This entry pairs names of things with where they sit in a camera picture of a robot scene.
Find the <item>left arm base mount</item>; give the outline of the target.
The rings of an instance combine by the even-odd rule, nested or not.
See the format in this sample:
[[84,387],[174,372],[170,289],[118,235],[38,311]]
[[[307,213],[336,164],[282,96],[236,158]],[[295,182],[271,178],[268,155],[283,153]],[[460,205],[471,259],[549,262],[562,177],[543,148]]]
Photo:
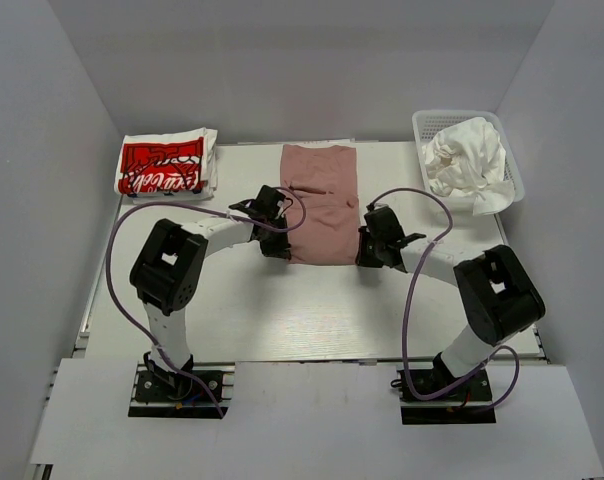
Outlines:
[[150,353],[137,365],[128,408],[130,418],[215,419],[221,420],[233,395],[235,367],[196,364],[191,374],[200,378],[211,391],[222,413],[205,389],[191,378],[174,371],[154,372]]

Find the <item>red white t shirt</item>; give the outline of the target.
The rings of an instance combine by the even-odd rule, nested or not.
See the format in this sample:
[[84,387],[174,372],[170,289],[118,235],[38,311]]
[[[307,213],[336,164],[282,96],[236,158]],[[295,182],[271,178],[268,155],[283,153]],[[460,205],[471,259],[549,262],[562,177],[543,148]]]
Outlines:
[[115,171],[114,191],[131,198],[191,195],[211,198],[218,187],[218,131],[211,128],[126,135]]

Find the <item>white perforated plastic basket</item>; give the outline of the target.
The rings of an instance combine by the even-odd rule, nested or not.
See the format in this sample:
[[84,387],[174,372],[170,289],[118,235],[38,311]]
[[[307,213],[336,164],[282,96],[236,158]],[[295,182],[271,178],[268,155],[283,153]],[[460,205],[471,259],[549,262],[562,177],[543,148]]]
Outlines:
[[495,128],[498,130],[501,136],[502,143],[507,150],[507,167],[506,174],[507,178],[511,180],[515,187],[515,200],[519,202],[524,198],[525,190],[523,187],[521,175],[519,173],[515,157],[512,149],[506,137],[505,130],[498,117],[490,112],[486,111],[474,111],[474,110],[422,110],[418,111],[413,115],[413,132],[416,139],[416,148],[418,152],[419,164],[424,180],[426,181],[426,173],[422,164],[422,154],[419,152],[421,143],[423,141],[430,140],[434,133],[441,128],[452,126],[458,122],[470,119],[474,116],[483,117],[491,121]]

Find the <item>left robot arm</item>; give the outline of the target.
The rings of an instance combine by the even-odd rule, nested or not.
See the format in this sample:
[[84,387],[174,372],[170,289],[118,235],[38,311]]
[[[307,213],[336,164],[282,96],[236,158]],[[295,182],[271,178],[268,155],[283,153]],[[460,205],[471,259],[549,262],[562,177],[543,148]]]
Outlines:
[[185,310],[195,295],[207,257],[256,241],[263,256],[289,260],[286,195],[266,185],[255,199],[230,206],[241,215],[210,215],[195,223],[161,219],[134,262],[130,283],[142,301],[151,335],[157,340],[144,363],[160,373],[159,387],[181,399],[193,387],[193,356],[186,339]]

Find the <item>white crumpled t shirt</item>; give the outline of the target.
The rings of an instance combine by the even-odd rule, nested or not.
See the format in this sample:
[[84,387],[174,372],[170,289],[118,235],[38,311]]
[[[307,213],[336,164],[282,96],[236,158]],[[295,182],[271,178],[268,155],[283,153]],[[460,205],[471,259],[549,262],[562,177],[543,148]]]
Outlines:
[[480,116],[436,131],[421,143],[425,185],[452,212],[497,214],[515,200],[507,150],[494,124]]

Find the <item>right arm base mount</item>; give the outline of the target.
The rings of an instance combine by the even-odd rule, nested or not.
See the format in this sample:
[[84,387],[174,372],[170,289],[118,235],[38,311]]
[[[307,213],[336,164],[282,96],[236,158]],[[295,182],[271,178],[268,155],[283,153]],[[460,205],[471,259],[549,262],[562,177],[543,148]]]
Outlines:
[[495,424],[493,392],[488,374],[481,370],[465,383],[431,400],[418,399],[408,388],[399,368],[390,389],[399,397],[402,424],[405,426]]

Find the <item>pink printed t shirt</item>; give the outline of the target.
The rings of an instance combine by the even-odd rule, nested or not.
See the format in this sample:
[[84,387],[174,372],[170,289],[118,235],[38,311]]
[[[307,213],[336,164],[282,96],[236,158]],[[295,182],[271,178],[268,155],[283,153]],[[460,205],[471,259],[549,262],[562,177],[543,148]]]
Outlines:
[[286,144],[280,183],[298,196],[286,213],[289,224],[301,224],[288,233],[291,262],[353,265],[360,227],[357,151],[341,145],[306,148]]

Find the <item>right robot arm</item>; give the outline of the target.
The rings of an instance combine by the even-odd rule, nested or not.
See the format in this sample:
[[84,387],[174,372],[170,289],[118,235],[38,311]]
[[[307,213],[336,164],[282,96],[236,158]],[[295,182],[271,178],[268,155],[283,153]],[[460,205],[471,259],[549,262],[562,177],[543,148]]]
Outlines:
[[356,264],[409,274],[408,303],[422,276],[458,291],[466,326],[433,360],[433,384],[441,396],[459,397],[470,385],[471,372],[545,316],[544,301],[511,247],[470,250],[442,238],[408,235],[388,206],[369,206],[364,221]]

